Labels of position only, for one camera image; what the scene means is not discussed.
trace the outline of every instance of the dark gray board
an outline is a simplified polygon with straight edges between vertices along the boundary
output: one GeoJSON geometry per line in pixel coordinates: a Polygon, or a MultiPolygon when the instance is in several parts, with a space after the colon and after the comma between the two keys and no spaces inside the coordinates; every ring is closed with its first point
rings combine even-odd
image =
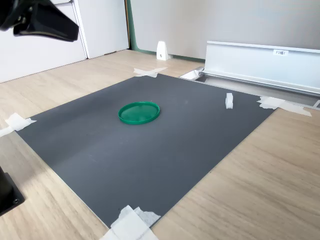
{"type": "Polygon", "coordinates": [[[35,115],[18,134],[110,227],[126,205],[166,214],[274,112],[259,99],[161,74],[133,77],[35,115]],[[121,122],[119,109],[138,101],[157,103],[159,117],[121,122]]]}

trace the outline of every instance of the white tape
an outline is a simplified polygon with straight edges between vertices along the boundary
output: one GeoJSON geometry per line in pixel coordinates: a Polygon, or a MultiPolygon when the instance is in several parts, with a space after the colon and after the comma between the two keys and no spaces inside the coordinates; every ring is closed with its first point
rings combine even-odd
{"type": "Polygon", "coordinates": [[[316,103],[313,105],[315,108],[320,108],[320,100],[316,101],[316,103]]]}
{"type": "Polygon", "coordinates": [[[149,227],[159,218],[153,212],[142,211],[139,207],[133,210],[126,206],[100,240],[158,240],[149,227]]]}
{"type": "Polygon", "coordinates": [[[7,134],[12,133],[13,131],[14,131],[13,128],[10,127],[10,126],[4,128],[4,129],[1,129],[1,130],[0,130],[0,138],[3,137],[3,136],[5,136],[5,135],[7,135],[7,134]]]}
{"type": "Polygon", "coordinates": [[[144,71],[144,70],[135,68],[133,72],[138,74],[136,77],[150,76],[150,77],[156,78],[158,75],[158,72],[161,72],[162,70],[165,70],[165,69],[167,69],[167,67],[156,68],[150,71],[144,71]]]}
{"type": "Polygon", "coordinates": [[[31,120],[31,118],[24,119],[18,113],[12,114],[5,122],[9,125],[8,127],[0,130],[0,137],[3,137],[7,134],[12,133],[13,131],[20,131],[30,124],[35,123],[36,121],[31,120]]]}
{"type": "Polygon", "coordinates": [[[294,104],[287,102],[286,100],[283,100],[283,99],[261,96],[260,100],[257,102],[261,103],[260,107],[264,108],[264,109],[281,108],[281,109],[289,111],[289,112],[312,117],[311,113],[304,110],[303,106],[294,105],[294,104]]]}
{"type": "Polygon", "coordinates": [[[234,96],[232,95],[232,93],[226,94],[225,108],[226,109],[233,109],[234,108],[234,96]]]}

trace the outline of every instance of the green lid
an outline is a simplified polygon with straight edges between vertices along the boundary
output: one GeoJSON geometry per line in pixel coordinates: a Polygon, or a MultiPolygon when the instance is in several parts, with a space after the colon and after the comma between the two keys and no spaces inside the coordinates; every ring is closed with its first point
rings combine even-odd
{"type": "Polygon", "coordinates": [[[146,124],[155,120],[160,114],[160,107],[150,101],[130,103],[118,112],[119,119],[125,124],[146,124]]]}

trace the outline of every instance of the sticker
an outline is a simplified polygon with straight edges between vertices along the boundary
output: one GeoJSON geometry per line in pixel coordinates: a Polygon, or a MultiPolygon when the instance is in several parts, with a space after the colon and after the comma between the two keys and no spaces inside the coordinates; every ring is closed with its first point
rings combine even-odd
{"type": "Polygon", "coordinates": [[[277,49],[273,50],[273,55],[286,57],[288,56],[288,54],[289,54],[289,51],[287,50],[277,50],[277,49]]]}

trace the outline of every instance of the cabinet door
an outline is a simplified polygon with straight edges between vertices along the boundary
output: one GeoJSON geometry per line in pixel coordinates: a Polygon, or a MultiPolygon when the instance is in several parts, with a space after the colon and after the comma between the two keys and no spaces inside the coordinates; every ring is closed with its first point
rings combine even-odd
{"type": "MultiPolygon", "coordinates": [[[[76,22],[71,3],[58,9],[76,22]]],[[[0,83],[85,60],[81,38],[66,42],[41,36],[13,36],[0,32],[0,83]]]]}
{"type": "Polygon", "coordinates": [[[125,0],[74,0],[88,58],[129,48],[125,0]]]}

